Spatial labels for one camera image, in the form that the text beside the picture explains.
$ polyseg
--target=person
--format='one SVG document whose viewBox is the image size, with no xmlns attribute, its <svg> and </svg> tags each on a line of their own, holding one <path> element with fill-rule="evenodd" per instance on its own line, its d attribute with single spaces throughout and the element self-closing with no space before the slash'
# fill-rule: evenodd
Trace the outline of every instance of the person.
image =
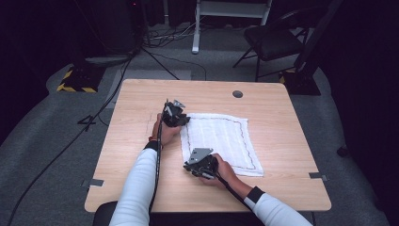
<svg viewBox="0 0 399 226">
<path fill-rule="evenodd" d="M 152 129 L 152 137 L 144 150 L 138 155 L 135 164 L 128 174 L 116 209 L 111 218 L 111 226 L 149 225 L 149 207 L 155 188 L 156 159 L 157 159 L 157 131 L 161 123 L 161 114 Z M 178 134 L 181 126 L 167 127 L 162 122 L 162 146 L 168 145 L 174 135 Z M 218 173 L 228 182 L 229 186 L 251 208 L 256 217 L 268 226 L 305 226 L 311 225 L 305 218 L 287 204 L 261 191 L 258 187 L 251 187 L 241 181 L 234 173 L 231 165 L 215 153 L 218 162 Z M 226 187 L 217 179 L 207 180 L 199 177 L 206 186 Z"/>
</svg>

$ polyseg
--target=light wood tabletop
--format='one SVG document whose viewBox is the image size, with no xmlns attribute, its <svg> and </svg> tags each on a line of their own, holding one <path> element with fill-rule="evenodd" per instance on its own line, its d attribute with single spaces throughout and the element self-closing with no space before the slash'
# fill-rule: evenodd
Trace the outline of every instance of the light wood tabletop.
<svg viewBox="0 0 399 226">
<path fill-rule="evenodd" d="M 243 97 L 233 97 L 235 90 L 243 92 Z M 264 177 L 239 176 L 250 186 L 299 211 L 327 211 L 331 207 L 322 179 L 309 175 L 318 168 L 282 84 L 126 79 L 93 175 L 104 184 L 90 187 L 87 211 L 95 212 L 101 204 L 118 200 L 167 98 L 183 103 L 184 113 L 248 119 L 249 136 L 264 170 Z M 153 212 L 247 211 L 229 191 L 205 186 L 183 164 L 178 135 L 162 151 Z"/>
</svg>

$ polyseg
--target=person's right arm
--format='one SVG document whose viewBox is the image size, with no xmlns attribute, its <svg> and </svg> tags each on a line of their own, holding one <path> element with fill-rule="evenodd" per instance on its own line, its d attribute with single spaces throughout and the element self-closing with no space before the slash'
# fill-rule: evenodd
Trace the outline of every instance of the person's right arm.
<svg viewBox="0 0 399 226">
<path fill-rule="evenodd" d="M 218 162 L 220 176 L 229 183 L 241 199 L 251 208 L 258 219 L 267 226 L 309 226 L 311 225 L 295 209 L 280 200 L 261 191 L 258 187 L 251 187 L 242 182 L 232 170 L 231 165 L 224 161 L 219 154 L 214 154 Z M 210 186 L 224 187 L 217 179 L 207 180 L 199 178 Z"/>
</svg>

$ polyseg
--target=folded fabric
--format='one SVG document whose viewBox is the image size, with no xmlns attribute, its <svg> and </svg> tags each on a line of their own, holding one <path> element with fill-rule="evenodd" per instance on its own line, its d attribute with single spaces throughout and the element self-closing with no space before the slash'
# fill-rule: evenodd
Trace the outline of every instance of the folded fabric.
<svg viewBox="0 0 399 226">
<path fill-rule="evenodd" d="M 263 176 L 247 130 L 247 119 L 230 115 L 190 113 L 190 122 L 180 132 L 183 161 L 195 148 L 212 148 L 228 161 L 234 172 L 245 176 Z"/>
</svg>

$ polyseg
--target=white sleeve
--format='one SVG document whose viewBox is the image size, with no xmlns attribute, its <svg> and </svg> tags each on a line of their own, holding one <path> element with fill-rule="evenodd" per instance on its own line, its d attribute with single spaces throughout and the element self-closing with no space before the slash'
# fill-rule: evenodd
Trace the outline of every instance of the white sleeve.
<svg viewBox="0 0 399 226">
<path fill-rule="evenodd" d="M 155 188 L 156 151 L 141 151 L 130 170 L 109 225 L 149 225 L 149 207 Z"/>
<path fill-rule="evenodd" d="M 295 209 L 254 187 L 244 199 L 258 219 L 267 226 L 310 226 Z"/>
</svg>

